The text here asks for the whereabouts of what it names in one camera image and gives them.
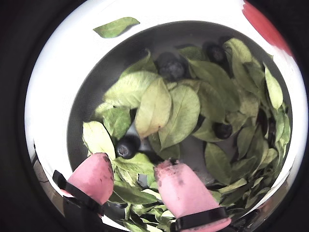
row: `black strap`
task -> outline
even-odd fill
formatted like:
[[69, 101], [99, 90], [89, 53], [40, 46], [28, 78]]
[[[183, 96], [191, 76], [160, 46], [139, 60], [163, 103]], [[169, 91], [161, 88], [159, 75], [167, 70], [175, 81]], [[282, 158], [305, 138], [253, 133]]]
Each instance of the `black strap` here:
[[77, 200], [82, 202], [87, 208], [100, 214], [101, 216], [104, 215], [104, 208], [102, 205], [100, 205], [98, 202], [93, 200], [91, 197], [89, 197], [87, 194], [85, 194], [80, 189], [76, 188], [74, 185], [67, 182], [64, 176], [57, 170], [54, 171], [53, 181], [57, 184], [57, 186], [60, 189], [67, 191]]
[[224, 207], [219, 207], [196, 214], [180, 217], [170, 226], [171, 232], [178, 232], [228, 218]]

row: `small leaf fragment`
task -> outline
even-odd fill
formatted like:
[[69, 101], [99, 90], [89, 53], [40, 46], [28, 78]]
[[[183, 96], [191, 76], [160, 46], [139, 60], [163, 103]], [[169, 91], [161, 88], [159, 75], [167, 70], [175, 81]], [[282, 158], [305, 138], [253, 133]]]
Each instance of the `small leaf fragment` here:
[[140, 24], [138, 20], [132, 17], [124, 17], [94, 28], [93, 30], [102, 38], [114, 38], [124, 32], [127, 27], [137, 24]]

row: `leaf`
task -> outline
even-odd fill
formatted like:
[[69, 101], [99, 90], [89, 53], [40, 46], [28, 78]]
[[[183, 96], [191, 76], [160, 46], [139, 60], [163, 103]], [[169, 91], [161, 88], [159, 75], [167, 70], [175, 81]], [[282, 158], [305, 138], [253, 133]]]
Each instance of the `leaf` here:
[[217, 136], [215, 135], [212, 129], [212, 126], [213, 126], [213, 122], [205, 118], [201, 127], [196, 132], [194, 132], [192, 135], [206, 142], [214, 143], [214, 142], [221, 141], [221, 139], [217, 138]]
[[117, 19], [108, 24], [94, 28], [93, 30], [102, 38], [114, 38], [124, 32], [127, 27], [140, 24], [140, 22], [132, 17], [124, 17]]
[[107, 102], [100, 104], [92, 113], [91, 120], [103, 122], [103, 115], [107, 110], [113, 109], [113, 106]]
[[201, 104], [200, 114], [214, 122], [223, 123], [225, 120], [225, 109], [219, 93], [206, 82], [201, 82], [198, 91]]
[[161, 149], [185, 139], [195, 128], [200, 112], [197, 94], [188, 86], [177, 86], [170, 91], [173, 108], [168, 123], [159, 130]]
[[163, 212], [163, 214], [161, 215], [161, 217], [163, 218], [163, 217], [169, 217], [169, 218], [174, 218], [175, 216], [169, 211], [169, 210], [167, 210], [167, 211], [164, 211]]
[[239, 159], [243, 158], [247, 154], [254, 133], [255, 127], [245, 127], [240, 131], [237, 137]]
[[117, 168], [120, 178], [128, 183], [132, 187], [139, 187], [138, 185], [138, 173], [128, 172], [126, 170], [123, 170], [121, 168]]
[[231, 165], [223, 150], [215, 144], [207, 143], [205, 149], [207, 170], [219, 182], [229, 185], [231, 181]]
[[233, 79], [233, 83], [237, 87], [239, 94], [239, 111], [248, 117], [256, 118], [259, 112], [259, 99], [254, 94], [246, 91], [243, 87], [241, 87], [237, 80]]
[[252, 187], [252, 185], [253, 185], [253, 183], [248, 183], [248, 184], [238, 188], [237, 190], [235, 190], [231, 194], [227, 195], [227, 197], [224, 198], [224, 200], [222, 201], [222, 203], [220, 205], [221, 206], [228, 206], [230, 204], [235, 203], [240, 198], [242, 198], [243, 194], [246, 191], [248, 191]]
[[103, 99], [116, 107], [137, 108], [148, 86], [158, 77], [158, 74], [148, 71], [130, 73], [107, 90]]
[[135, 117], [135, 128], [141, 139], [165, 127], [171, 105], [171, 96], [163, 79], [154, 80], [143, 94]]
[[256, 164], [257, 157], [251, 157], [250, 159], [242, 159], [232, 164], [232, 181], [240, 180], [250, 173]]
[[224, 44], [224, 49], [232, 51], [232, 70], [236, 80], [248, 92], [257, 94], [258, 88], [244, 67], [244, 63], [252, 61], [252, 55], [248, 47], [238, 39], [231, 39]]
[[122, 200], [114, 191], [112, 192], [110, 198], [108, 199], [109, 202], [117, 203], [117, 204], [125, 204], [126, 202]]
[[227, 187], [219, 189], [219, 192], [220, 193], [228, 193], [228, 192], [235, 190], [235, 189], [238, 189], [239, 187], [244, 186], [246, 184], [247, 184], [247, 181], [245, 179], [240, 179], [239, 181], [236, 181], [235, 183], [233, 183], [233, 184], [231, 184]]
[[146, 225], [146, 229], [149, 232], [162, 232], [162, 230], [158, 229], [157, 227], [151, 226], [151, 225]]
[[240, 108], [237, 89], [224, 69], [207, 61], [189, 60], [189, 64], [200, 79], [208, 82], [219, 93], [225, 110], [234, 112]]
[[275, 149], [269, 149], [266, 158], [263, 160], [258, 169], [266, 168], [277, 156], [278, 152]]
[[131, 207], [131, 204], [128, 203], [127, 207], [125, 208], [125, 220], [128, 220], [130, 218], [130, 207]]
[[143, 214], [146, 214], [147, 212], [152, 210], [153, 208], [154, 206], [144, 207], [142, 204], [135, 204], [132, 205], [131, 210], [140, 217]]
[[284, 130], [283, 130], [281, 139], [283, 139], [283, 141], [284, 141], [283, 144], [286, 145], [290, 141], [291, 127], [290, 127], [290, 119], [287, 116], [287, 114], [283, 115], [283, 119], [284, 119]]
[[240, 130], [240, 128], [245, 124], [247, 116], [240, 112], [232, 112], [226, 114], [226, 120], [232, 125], [233, 134]]
[[119, 79], [130, 74], [130, 73], [134, 73], [136, 71], [150, 71], [150, 72], [153, 72], [153, 73], [157, 73], [156, 66], [155, 66], [153, 60], [151, 59], [150, 50], [146, 49], [146, 51], [147, 51], [148, 55], [145, 56], [144, 58], [140, 59], [136, 63], [132, 64], [126, 70], [124, 70], [122, 72], [122, 74], [120, 75]]
[[104, 126], [112, 137], [120, 140], [131, 125], [128, 108], [109, 109], [103, 113]]
[[152, 174], [154, 172], [154, 165], [143, 153], [137, 153], [133, 158], [127, 160], [118, 157], [113, 162], [117, 167], [131, 173]]
[[96, 121], [84, 122], [83, 140], [91, 153], [104, 152], [111, 160], [115, 159], [115, 149], [110, 135], [101, 123]]
[[245, 208], [246, 208], [246, 209], [247, 209], [247, 208], [250, 208], [250, 207], [254, 204], [254, 202], [256, 202], [256, 200], [257, 200], [257, 198], [258, 198], [259, 195], [261, 195], [261, 194], [263, 194], [263, 193], [267, 193], [269, 190], [270, 190], [270, 188], [264, 188], [264, 189], [262, 189], [261, 191], [259, 191], [254, 197], [252, 197], [252, 198], [249, 197], [249, 198], [247, 199], [247, 203], [246, 203]]
[[283, 93], [280, 84], [276, 80], [276, 78], [270, 73], [268, 67], [265, 64], [264, 66], [265, 66], [266, 84], [271, 104], [275, 109], [279, 109], [279, 107], [282, 105], [283, 102]]
[[222, 193], [217, 192], [217, 191], [210, 191], [210, 190], [209, 190], [209, 192], [212, 194], [212, 197], [216, 200], [216, 202], [219, 203], [221, 196], [222, 196]]
[[124, 227], [132, 232], [147, 232], [143, 227], [134, 225], [133, 223], [123, 222]]
[[146, 192], [146, 193], [149, 193], [151, 195], [154, 195], [158, 200], [162, 200], [161, 196], [159, 193], [151, 190], [151, 189], [144, 189], [142, 192]]
[[201, 85], [200, 80], [192, 80], [192, 79], [183, 79], [178, 82], [179, 85], [185, 85], [185, 86], [190, 86], [195, 93], [198, 93], [199, 87]]
[[153, 150], [164, 160], [169, 158], [179, 159], [180, 157], [180, 146], [175, 144], [161, 151], [160, 138], [158, 133], [154, 133], [148, 136], [149, 142]]
[[188, 46], [185, 48], [178, 49], [178, 52], [180, 53], [180, 55], [182, 55], [184, 58], [187, 59], [200, 60], [200, 61], [208, 60], [206, 59], [206, 56], [201, 47]]
[[253, 186], [252, 186], [252, 188], [254, 188], [254, 187], [257, 186], [258, 184], [260, 184], [261, 181], [263, 180], [263, 178], [264, 178], [264, 177], [262, 176], [262, 177], [256, 179], [255, 182], [254, 182], [254, 184], [253, 184]]
[[125, 202], [131, 204], [150, 204], [157, 202], [155, 196], [141, 192], [136, 187], [131, 187], [122, 181], [114, 181], [114, 192]]
[[275, 119], [276, 119], [276, 142], [278, 142], [283, 135], [285, 126], [284, 113], [282, 110], [278, 111], [278, 114], [276, 115]]

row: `dark blueberry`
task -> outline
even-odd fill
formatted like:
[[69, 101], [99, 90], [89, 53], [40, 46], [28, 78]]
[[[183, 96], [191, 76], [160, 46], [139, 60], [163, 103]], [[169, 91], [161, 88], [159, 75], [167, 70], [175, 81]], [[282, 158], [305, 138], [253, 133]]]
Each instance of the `dark blueberry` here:
[[206, 49], [206, 53], [211, 62], [223, 64], [227, 61], [225, 51], [219, 45], [209, 45]]
[[259, 113], [257, 114], [256, 123], [261, 125], [263, 136], [265, 136], [268, 130], [268, 119], [264, 110], [262, 109], [259, 110]]
[[268, 144], [270, 147], [275, 147], [276, 143], [276, 120], [270, 117], [268, 122]]
[[230, 124], [214, 123], [212, 126], [218, 139], [227, 139], [231, 136], [233, 128]]
[[184, 78], [185, 69], [178, 60], [172, 59], [159, 69], [159, 74], [169, 81], [179, 81]]
[[115, 205], [117, 208], [120, 208], [120, 209], [124, 209], [124, 208], [127, 207], [127, 203], [125, 203], [125, 204], [114, 203], [114, 205]]
[[131, 137], [123, 137], [117, 144], [116, 152], [119, 156], [128, 160], [135, 156], [138, 149], [139, 146], [134, 139]]

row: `leaf pile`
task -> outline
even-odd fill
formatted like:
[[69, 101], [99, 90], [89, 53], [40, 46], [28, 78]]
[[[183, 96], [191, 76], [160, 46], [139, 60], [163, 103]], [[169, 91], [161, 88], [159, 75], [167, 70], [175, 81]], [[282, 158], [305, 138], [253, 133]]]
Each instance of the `leaf pile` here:
[[[115, 156], [114, 146], [132, 122], [140, 139], [148, 139], [165, 160], [179, 158], [180, 143], [189, 135], [205, 141], [205, 165], [216, 179], [208, 188], [230, 216], [249, 210], [278, 177], [291, 135], [280, 85], [242, 41], [231, 39], [223, 48], [232, 72], [209, 62], [199, 47], [179, 49], [192, 78], [178, 82], [157, 74], [147, 50], [147, 56], [123, 71], [91, 121], [84, 123], [89, 152], [106, 152], [112, 161], [114, 191], [109, 202], [127, 204], [121, 222], [129, 230], [169, 232], [175, 220], [162, 203], [147, 155], [137, 153], [127, 160]], [[232, 127], [238, 148], [232, 159], [217, 144], [218, 123]], [[139, 181], [142, 176], [147, 185]]]

